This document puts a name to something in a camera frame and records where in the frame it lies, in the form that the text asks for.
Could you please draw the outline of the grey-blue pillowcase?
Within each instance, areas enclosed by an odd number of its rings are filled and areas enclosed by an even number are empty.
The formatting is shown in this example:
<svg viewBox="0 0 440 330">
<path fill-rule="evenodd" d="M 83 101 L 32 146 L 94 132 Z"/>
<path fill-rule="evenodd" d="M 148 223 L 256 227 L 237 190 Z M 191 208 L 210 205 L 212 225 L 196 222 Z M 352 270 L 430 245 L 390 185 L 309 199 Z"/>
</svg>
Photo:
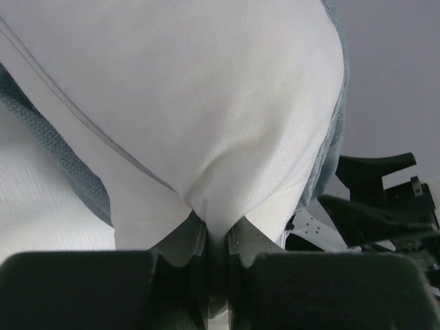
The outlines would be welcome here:
<svg viewBox="0 0 440 330">
<path fill-rule="evenodd" d="M 349 57 L 344 26 L 335 1 L 322 1 L 321 4 L 340 38 L 344 57 L 344 78 L 329 129 L 296 206 L 296 212 L 305 209 L 310 201 L 321 196 L 330 179 L 335 175 L 345 128 Z M 101 221 L 112 226 L 109 196 L 100 178 L 75 154 L 58 131 L 42 116 L 3 65 L 1 66 L 1 104 L 15 115 L 37 144 L 56 160 L 70 186 L 86 207 Z"/>
</svg>

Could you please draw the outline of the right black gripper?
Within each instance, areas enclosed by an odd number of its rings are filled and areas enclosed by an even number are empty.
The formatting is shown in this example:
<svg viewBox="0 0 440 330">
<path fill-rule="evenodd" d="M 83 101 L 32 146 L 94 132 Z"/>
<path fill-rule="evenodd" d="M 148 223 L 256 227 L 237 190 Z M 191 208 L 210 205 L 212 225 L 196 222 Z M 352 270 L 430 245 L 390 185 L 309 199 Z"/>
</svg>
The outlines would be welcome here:
<svg viewBox="0 0 440 330">
<path fill-rule="evenodd" d="M 318 198 L 349 248 L 388 252 L 411 258 L 439 288 L 439 177 L 418 177 L 384 188 L 383 177 L 417 164 L 412 153 L 361 158 L 341 155 L 337 178 L 350 201 L 330 195 Z M 386 201 L 382 207 L 359 201 Z"/>
</svg>

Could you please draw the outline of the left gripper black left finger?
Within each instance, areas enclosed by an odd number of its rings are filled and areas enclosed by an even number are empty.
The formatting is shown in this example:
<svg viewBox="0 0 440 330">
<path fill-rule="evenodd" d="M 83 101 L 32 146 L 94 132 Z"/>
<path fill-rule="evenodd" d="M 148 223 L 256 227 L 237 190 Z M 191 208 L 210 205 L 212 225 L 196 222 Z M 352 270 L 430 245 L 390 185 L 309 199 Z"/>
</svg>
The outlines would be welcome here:
<svg viewBox="0 0 440 330">
<path fill-rule="evenodd" d="M 1 265 L 2 329 L 206 329 L 205 223 L 149 250 L 23 252 Z"/>
</svg>

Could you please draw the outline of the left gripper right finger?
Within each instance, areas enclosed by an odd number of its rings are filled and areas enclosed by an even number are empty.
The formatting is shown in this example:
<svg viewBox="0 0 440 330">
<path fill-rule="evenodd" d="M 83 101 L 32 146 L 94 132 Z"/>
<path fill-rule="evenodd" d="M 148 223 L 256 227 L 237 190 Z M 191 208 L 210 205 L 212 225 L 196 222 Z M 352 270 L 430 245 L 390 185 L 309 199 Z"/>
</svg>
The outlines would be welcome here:
<svg viewBox="0 0 440 330">
<path fill-rule="evenodd" d="M 438 329 L 439 306 L 408 258 L 288 252 L 248 220 L 228 233 L 232 329 Z"/>
</svg>

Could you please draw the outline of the white pillow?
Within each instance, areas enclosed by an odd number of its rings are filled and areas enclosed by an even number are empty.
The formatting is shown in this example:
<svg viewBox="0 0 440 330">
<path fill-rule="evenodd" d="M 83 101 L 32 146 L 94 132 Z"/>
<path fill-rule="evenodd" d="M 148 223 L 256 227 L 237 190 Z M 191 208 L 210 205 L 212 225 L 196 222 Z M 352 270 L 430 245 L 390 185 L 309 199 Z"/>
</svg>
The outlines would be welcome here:
<svg viewBox="0 0 440 330">
<path fill-rule="evenodd" d="M 191 212 L 277 240 L 344 78 L 321 2 L 2 1 L 1 64 L 102 181 L 118 249 Z"/>
</svg>

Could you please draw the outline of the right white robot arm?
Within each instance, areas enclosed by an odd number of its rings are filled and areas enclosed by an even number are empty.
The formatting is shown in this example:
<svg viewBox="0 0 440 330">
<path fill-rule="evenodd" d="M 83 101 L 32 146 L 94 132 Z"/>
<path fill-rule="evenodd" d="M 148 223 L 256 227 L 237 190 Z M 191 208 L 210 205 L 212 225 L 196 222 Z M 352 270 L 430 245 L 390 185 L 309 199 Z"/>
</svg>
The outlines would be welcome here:
<svg viewBox="0 0 440 330">
<path fill-rule="evenodd" d="M 416 165 L 412 153 L 383 158 L 340 157 L 337 178 L 349 198 L 318 198 L 333 223 L 302 210 L 286 226 L 280 246 L 289 251 L 385 252 L 411 258 L 439 293 L 439 198 L 417 176 L 385 188 L 383 178 Z"/>
</svg>

